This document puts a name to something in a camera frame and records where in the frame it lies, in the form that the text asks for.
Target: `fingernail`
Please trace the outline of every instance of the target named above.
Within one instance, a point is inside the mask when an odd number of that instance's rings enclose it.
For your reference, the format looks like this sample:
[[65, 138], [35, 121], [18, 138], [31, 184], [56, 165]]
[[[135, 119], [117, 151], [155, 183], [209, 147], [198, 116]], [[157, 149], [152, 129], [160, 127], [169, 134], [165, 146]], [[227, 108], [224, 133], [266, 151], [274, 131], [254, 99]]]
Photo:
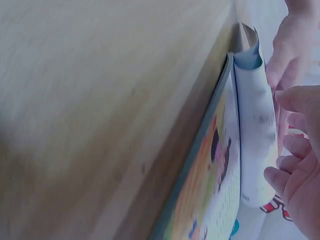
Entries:
[[282, 160], [285, 158], [285, 156], [279, 156], [276, 160], [276, 167], [279, 168]]
[[275, 97], [276, 98], [281, 97], [283, 94], [284, 94], [284, 91], [282, 91], [282, 90], [275, 91]]

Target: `wooden table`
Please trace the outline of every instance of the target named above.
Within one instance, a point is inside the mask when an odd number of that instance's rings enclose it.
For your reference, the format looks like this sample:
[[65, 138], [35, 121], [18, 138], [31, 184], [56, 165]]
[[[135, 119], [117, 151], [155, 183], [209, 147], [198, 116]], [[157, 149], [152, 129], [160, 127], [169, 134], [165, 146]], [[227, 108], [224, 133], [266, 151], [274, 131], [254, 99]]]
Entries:
[[0, 238], [146, 239], [245, 0], [0, 3]]

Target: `finger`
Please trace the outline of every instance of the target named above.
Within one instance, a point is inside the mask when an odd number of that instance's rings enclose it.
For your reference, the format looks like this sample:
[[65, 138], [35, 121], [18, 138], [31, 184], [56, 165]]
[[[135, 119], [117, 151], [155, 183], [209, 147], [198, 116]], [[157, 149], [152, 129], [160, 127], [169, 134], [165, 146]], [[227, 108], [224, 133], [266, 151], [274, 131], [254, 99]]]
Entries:
[[275, 99], [282, 108], [304, 115], [312, 149], [320, 160], [320, 85], [295, 86], [283, 92], [277, 91]]
[[289, 156], [280, 156], [276, 160], [276, 166], [289, 174], [292, 174], [294, 170], [298, 168], [298, 164], [302, 160], [297, 158], [296, 156], [289, 155]]
[[283, 144], [293, 156], [304, 159], [312, 150], [310, 141], [302, 136], [286, 135]]
[[295, 129], [298, 129], [305, 134], [307, 133], [307, 126], [306, 126], [306, 120], [305, 116], [302, 115], [299, 112], [293, 112], [288, 116], [288, 123], [290, 126], [294, 127]]
[[305, 115], [310, 99], [320, 96], [318, 86], [294, 86], [285, 91], [276, 91], [275, 100], [285, 110]]
[[266, 79], [272, 89], [275, 89], [280, 82], [288, 64], [294, 58], [286, 42], [280, 41], [277, 37], [273, 41], [273, 55], [266, 66]]
[[273, 189], [282, 198], [284, 195], [286, 184], [289, 180], [290, 174], [286, 171], [276, 169], [274, 167], [267, 167], [264, 170], [265, 180], [273, 187]]
[[278, 154], [279, 156], [283, 152], [283, 146], [284, 146], [284, 137], [288, 133], [288, 116], [289, 112], [281, 109], [279, 114], [279, 122], [278, 122]]

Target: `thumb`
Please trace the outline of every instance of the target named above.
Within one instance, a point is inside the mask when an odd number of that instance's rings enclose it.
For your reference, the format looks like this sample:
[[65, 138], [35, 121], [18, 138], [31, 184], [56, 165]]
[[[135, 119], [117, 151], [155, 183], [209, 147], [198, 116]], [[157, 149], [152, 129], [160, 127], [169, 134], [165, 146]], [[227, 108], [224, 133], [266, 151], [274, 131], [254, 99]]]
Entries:
[[277, 91], [275, 98], [282, 108], [304, 115], [312, 150], [320, 161], [320, 85]]
[[294, 59], [293, 52], [286, 42], [273, 42], [273, 55], [266, 66], [265, 73], [268, 84], [276, 89], [289, 63]]

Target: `page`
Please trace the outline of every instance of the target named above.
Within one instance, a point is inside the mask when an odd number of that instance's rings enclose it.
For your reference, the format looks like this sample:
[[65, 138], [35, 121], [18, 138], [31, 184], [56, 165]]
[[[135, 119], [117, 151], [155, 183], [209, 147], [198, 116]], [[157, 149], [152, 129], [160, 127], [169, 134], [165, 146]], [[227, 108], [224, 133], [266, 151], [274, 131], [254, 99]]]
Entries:
[[240, 133], [233, 58], [152, 232], [159, 240], [227, 240], [240, 203]]
[[269, 203], [275, 191], [264, 178], [264, 170], [276, 166], [278, 138], [271, 88], [257, 33], [251, 48], [234, 54], [241, 140], [241, 200], [249, 207]]

